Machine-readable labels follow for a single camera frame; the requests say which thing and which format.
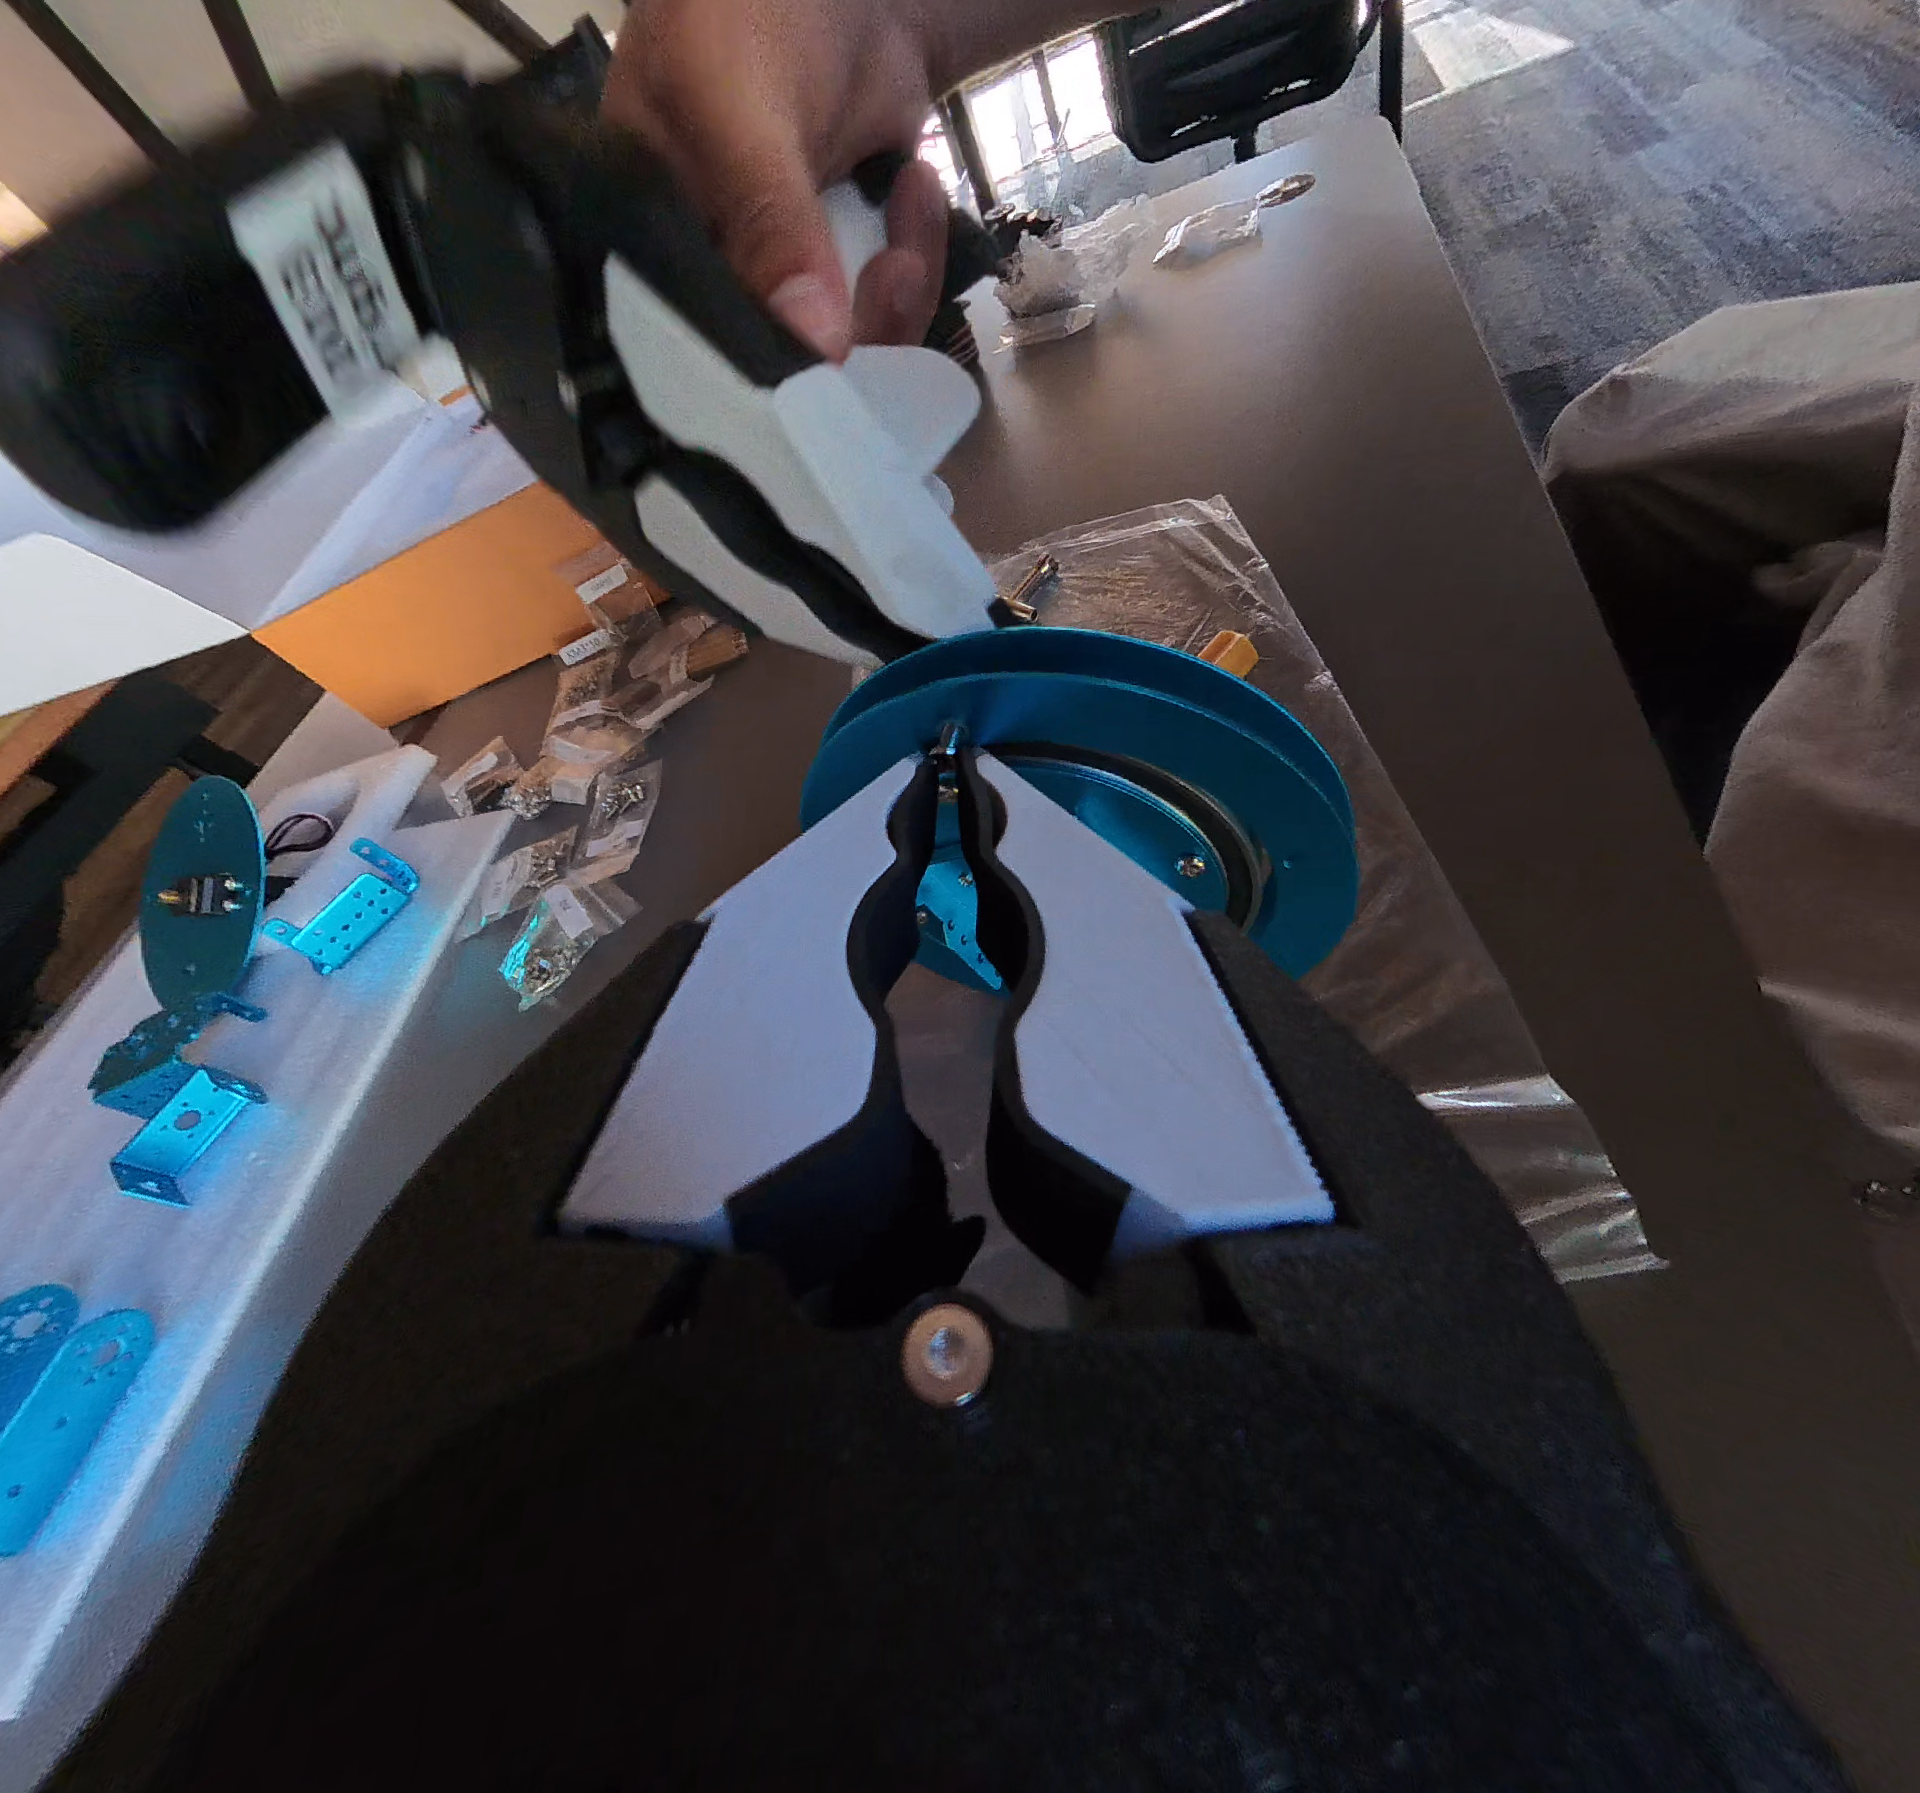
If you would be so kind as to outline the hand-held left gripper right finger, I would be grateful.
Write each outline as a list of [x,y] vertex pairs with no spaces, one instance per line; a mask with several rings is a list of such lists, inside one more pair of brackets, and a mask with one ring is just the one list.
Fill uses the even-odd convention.
[[1337,1219],[1188,902],[971,757],[975,940],[1001,978],[995,1206],[1090,1293],[1116,1261]]

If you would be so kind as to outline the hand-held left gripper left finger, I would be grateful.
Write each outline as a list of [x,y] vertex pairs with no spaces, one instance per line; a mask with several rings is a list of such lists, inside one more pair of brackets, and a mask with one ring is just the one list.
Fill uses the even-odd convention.
[[766,1258],[836,1324],[958,1286],[986,1226],[950,1208],[890,1013],[941,789],[894,762],[695,925],[558,1228]]

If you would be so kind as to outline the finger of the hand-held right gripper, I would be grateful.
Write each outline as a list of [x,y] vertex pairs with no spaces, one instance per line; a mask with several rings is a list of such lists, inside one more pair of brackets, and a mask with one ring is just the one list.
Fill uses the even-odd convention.
[[646,547],[742,626],[851,668],[903,659],[905,630],[846,569],[789,533],[737,473],[691,482],[656,473],[637,488],[635,513]]
[[845,364],[805,364],[766,387],[616,255],[604,291],[637,404],[677,454],[742,477],[905,635],[995,626],[997,583],[941,482],[983,406],[966,371],[925,344],[865,344]]

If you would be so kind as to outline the blue round turntable base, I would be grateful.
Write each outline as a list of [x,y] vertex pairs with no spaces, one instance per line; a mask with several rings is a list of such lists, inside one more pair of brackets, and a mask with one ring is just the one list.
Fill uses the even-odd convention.
[[866,676],[829,720],[800,826],[946,726],[1292,977],[1356,919],[1356,812],[1332,753],[1247,678],[1111,630],[965,633]]

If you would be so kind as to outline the grey desk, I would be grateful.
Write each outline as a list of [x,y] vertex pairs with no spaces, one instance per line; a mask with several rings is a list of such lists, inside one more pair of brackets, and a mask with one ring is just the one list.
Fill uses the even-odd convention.
[[322,1298],[135,1655],[135,1780],[1917,1790],[1917,1357],[1838,1119],[1413,175],[1358,133],[1308,146],[1266,246],[998,359],[939,480],[998,594],[995,548],[1228,501],[1664,1269],[1564,1285],[1314,968],[1187,902],[1337,1219],[1074,1289],[989,1180],[972,744],[888,999],[983,1219],[958,1286],[836,1324],[766,1258],[566,1234],[689,935],[809,830],[824,731],[887,667],[765,639],[673,753],[642,910],[560,1020],[481,988],[485,951],[445,961],[485,1088]]

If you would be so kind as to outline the person's right hand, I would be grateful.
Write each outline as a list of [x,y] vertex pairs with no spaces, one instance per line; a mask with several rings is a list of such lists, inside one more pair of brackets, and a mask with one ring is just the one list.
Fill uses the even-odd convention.
[[809,349],[919,344],[946,276],[941,179],[900,169],[855,276],[824,191],[914,149],[955,25],[931,0],[635,0],[600,110],[667,161],[741,284]]

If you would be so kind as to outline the pile of small screw bags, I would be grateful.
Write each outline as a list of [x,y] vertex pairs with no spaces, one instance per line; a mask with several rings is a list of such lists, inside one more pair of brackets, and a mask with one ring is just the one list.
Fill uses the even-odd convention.
[[499,735],[440,781],[457,817],[519,825],[461,935],[513,932],[500,977],[520,1013],[637,916],[625,878],[660,806],[660,732],[750,652],[742,628],[667,593],[604,541],[558,574],[588,625],[553,657],[557,687],[534,757],[520,761]]

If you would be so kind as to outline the large clear plastic bag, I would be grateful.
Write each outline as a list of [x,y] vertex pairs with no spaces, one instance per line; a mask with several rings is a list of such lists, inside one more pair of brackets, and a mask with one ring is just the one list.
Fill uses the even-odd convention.
[[1356,916],[1307,988],[1452,1131],[1564,1285],[1663,1271],[1583,1109],[1554,1080],[1498,964],[1324,657],[1236,511],[1185,498],[989,553],[1010,590],[1044,554],[1040,611],[1199,654],[1247,635],[1252,682],[1332,754],[1356,812]]

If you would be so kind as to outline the orange and white cardboard box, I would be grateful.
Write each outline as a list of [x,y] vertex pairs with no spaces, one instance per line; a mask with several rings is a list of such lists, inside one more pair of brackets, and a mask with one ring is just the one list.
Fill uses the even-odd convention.
[[253,639],[397,724],[585,635],[599,538],[445,341],[196,531],[100,526],[5,460],[5,715]]

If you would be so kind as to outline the small clear bag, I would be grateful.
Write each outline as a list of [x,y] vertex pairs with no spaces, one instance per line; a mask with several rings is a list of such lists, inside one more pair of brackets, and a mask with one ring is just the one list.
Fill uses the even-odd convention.
[[1052,237],[1022,235],[995,283],[1007,314],[1001,344],[1033,349],[1086,330],[1151,232],[1151,199],[1137,196]]
[[1217,202],[1174,223],[1155,253],[1155,264],[1191,271],[1244,244],[1263,242],[1263,200],[1244,196]]

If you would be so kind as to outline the white foam sheet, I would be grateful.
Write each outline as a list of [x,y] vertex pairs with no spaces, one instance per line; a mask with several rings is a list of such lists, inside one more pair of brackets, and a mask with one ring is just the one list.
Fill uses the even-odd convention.
[[277,818],[345,811],[315,854],[315,892],[346,885],[360,837],[414,866],[421,890],[348,964],[319,975],[263,945],[244,1000],[199,1051],[258,1085],[183,1176],[185,1205],[125,1192],[112,1159],[138,1120],[89,1097],[109,1046],[152,1013],[125,942],[5,1091],[5,1291],[58,1285],[83,1323],[138,1311],[154,1348],[23,1552],[5,1555],[5,1780],[57,1757],[112,1691],[192,1570],[258,1423],[348,1257],[485,1085],[437,1019],[445,961],[482,964],[461,939],[504,814],[455,818],[421,747],[283,789]]

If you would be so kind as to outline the blue oval metal plate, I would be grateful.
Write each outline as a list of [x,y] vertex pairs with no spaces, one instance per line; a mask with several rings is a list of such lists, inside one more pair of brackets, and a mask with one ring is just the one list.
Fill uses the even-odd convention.
[[231,778],[189,785],[158,828],[138,897],[138,947],[158,1005],[232,992],[267,910],[267,832]]

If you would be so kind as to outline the black office chair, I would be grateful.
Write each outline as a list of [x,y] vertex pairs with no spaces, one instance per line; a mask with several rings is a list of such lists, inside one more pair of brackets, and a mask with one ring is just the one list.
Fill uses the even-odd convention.
[[1103,91],[1129,153],[1163,163],[1332,99],[1376,45],[1379,113],[1404,134],[1404,0],[1174,0],[1095,28]]

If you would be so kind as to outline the wide blue perforated bracket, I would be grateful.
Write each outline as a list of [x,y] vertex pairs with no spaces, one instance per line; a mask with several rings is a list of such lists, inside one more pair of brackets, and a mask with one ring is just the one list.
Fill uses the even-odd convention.
[[371,838],[355,838],[348,852],[357,873],[305,923],[267,919],[258,930],[280,951],[306,961],[320,977],[342,970],[421,892],[421,873],[400,854]]

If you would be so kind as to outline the small blue angle bracket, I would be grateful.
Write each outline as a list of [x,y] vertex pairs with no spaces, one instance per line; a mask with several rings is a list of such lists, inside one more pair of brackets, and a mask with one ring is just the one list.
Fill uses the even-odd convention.
[[269,1103],[271,1094],[241,1075],[181,1063],[141,1129],[109,1162],[109,1175],[135,1200],[185,1208],[192,1168],[231,1126]]

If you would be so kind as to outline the teal multi-hole metal bracket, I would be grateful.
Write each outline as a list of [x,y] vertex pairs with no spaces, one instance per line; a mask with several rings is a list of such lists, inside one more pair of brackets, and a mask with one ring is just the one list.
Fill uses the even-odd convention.
[[219,1088],[236,1093],[251,1104],[265,1104],[269,1094],[253,1080],[183,1058],[185,1051],[226,1014],[248,1022],[271,1017],[228,992],[204,992],[179,1011],[152,1013],[103,1055],[89,1080],[90,1099],[99,1106],[152,1120],[195,1076],[206,1075]]

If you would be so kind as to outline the blue U-shaped servo bracket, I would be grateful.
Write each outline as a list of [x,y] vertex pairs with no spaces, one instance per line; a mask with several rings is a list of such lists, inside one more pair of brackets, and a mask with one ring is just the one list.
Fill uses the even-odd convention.
[[13,1425],[80,1320],[79,1294],[42,1282],[2,1297],[2,1429]]
[[157,1344],[143,1308],[79,1320],[2,1429],[2,1555],[24,1554],[84,1467]]

